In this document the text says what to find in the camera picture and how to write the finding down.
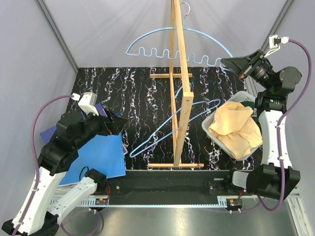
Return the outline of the light blue plastic hanger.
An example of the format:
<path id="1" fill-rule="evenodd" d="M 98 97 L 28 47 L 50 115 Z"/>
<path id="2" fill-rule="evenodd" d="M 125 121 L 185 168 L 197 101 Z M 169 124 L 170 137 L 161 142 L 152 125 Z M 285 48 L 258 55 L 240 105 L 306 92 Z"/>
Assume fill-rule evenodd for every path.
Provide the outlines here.
<path id="1" fill-rule="evenodd" d="M 231 58 L 233 57 L 230 50 L 228 50 L 220 41 L 215 39 L 214 37 L 196 30 L 196 29 L 190 29 L 185 27 L 185 19 L 190 14 L 190 4 L 188 2 L 180 2 L 179 0 L 172 0 L 171 1 L 171 26 L 169 27 L 163 27 L 151 30 L 147 33 L 142 34 L 135 40 L 133 40 L 130 45 L 128 46 L 125 54 L 128 56 L 144 56 L 144 57 L 156 57 L 159 59 L 167 58 L 170 60 L 170 66 L 172 67 L 176 60 L 179 60 L 179 62 L 184 62 L 184 65 L 187 65 L 190 60 L 194 64 L 199 65 L 205 65 L 208 67 L 220 67 L 221 69 L 225 70 L 226 67 L 222 66 L 221 58 L 218 57 L 215 59 L 214 63 L 210 63 L 210 56 L 208 54 L 204 54 L 201 57 L 201 60 L 196 60 L 196 54 L 194 52 L 187 53 L 186 52 L 186 46 L 185 46 L 185 39 L 184 39 L 184 32 L 189 31 L 193 33 L 197 33 L 199 35 L 202 35 L 214 43 L 216 43 L 219 47 L 221 47 Z M 155 34 L 162 31 L 169 31 L 170 32 L 170 46 L 168 48 L 163 49 L 163 51 L 159 51 L 157 48 L 153 47 L 150 50 L 146 50 L 145 47 L 140 46 L 138 50 L 135 53 L 131 52 L 131 49 L 133 45 L 135 45 L 137 42 L 142 40 L 143 38 Z"/>

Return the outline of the cream yellow t shirt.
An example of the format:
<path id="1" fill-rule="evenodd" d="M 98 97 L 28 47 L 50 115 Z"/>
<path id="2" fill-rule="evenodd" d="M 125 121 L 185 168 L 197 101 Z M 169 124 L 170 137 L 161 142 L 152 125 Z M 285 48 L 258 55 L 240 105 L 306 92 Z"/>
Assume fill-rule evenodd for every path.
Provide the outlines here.
<path id="1" fill-rule="evenodd" d="M 251 118 L 253 110 L 239 102 L 228 101 L 217 108 L 214 122 L 208 130 L 231 151 L 236 160 L 249 155 L 253 148 L 262 145 L 258 125 Z"/>

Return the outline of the green and white t shirt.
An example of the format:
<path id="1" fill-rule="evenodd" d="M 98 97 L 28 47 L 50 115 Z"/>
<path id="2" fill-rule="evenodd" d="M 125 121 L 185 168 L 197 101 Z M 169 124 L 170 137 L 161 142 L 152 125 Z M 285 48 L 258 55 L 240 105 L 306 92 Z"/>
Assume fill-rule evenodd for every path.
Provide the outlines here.
<path id="1" fill-rule="evenodd" d="M 244 107 L 250 107 L 252 110 L 253 110 L 253 113 L 251 115 L 251 118 L 254 120 L 254 122 L 256 124 L 259 124 L 259 119 L 257 117 L 257 111 L 256 111 L 256 108 L 254 107 L 254 102 L 252 101 L 243 101 L 241 102 L 241 104 L 244 106 Z"/>

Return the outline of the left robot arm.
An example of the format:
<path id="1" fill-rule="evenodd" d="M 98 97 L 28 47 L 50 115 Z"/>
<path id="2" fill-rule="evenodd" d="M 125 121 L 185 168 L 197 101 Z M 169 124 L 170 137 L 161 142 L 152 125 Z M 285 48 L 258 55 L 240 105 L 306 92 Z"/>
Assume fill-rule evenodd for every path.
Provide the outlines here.
<path id="1" fill-rule="evenodd" d="M 106 115 L 82 115 L 80 111 L 65 113 L 56 124 L 56 131 L 43 146 L 38 158 L 39 174 L 35 176 L 28 199 L 19 213 L 2 225 L 10 236 L 54 236 L 64 218 L 91 194 L 107 191 L 107 177 L 96 169 L 84 177 L 57 202 L 51 204 L 59 183 L 78 158 L 78 151 L 96 135 L 119 135 L 127 119 L 111 110 Z"/>

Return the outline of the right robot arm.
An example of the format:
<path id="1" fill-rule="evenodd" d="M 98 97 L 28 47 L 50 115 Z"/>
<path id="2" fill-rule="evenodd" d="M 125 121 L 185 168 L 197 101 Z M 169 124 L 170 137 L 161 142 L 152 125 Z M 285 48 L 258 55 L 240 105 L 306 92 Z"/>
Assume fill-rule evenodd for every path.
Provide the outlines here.
<path id="1" fill-rule="evenodd" d="M 302 74 L 293 66 L 275 72 L 261 50 L 244 57 L 223 58 L 221 63 L 238 78 L 251 77 L 265 89 L 257 94 L 254 103 L 263 141 L 261 165 L 249 173 L 233 171 L 223 183 L 224 191 L 234 195 L 242 188 L 248 194 L 281 202 L 300 181 L 300 172 L 292 168 L 287 153 L 285 116 L 288 95 Z"/>

